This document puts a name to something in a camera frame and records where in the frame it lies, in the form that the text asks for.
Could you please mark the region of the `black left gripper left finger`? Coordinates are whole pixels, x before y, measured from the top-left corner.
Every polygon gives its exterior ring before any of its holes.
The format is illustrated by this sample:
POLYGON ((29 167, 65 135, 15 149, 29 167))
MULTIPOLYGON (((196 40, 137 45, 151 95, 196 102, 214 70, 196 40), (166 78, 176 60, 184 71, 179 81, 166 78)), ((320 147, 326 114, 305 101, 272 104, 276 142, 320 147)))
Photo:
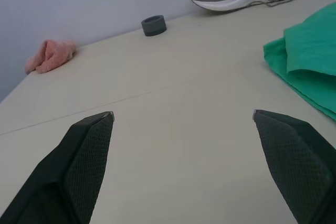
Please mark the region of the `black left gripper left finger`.
POLYGON ((106 172, 112 111, 73 124, 35 167, 1 223, 89 223, 106 172))

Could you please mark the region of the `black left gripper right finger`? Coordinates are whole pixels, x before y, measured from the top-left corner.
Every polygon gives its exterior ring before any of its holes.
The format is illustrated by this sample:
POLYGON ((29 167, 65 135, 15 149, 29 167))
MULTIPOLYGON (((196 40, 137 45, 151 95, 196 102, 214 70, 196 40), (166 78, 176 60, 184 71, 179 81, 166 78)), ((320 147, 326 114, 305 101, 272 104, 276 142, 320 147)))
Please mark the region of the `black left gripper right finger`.
POLYGON ((335 223, 335 148, 309 123, 256 110, 270 174, 297 223, 335 223))

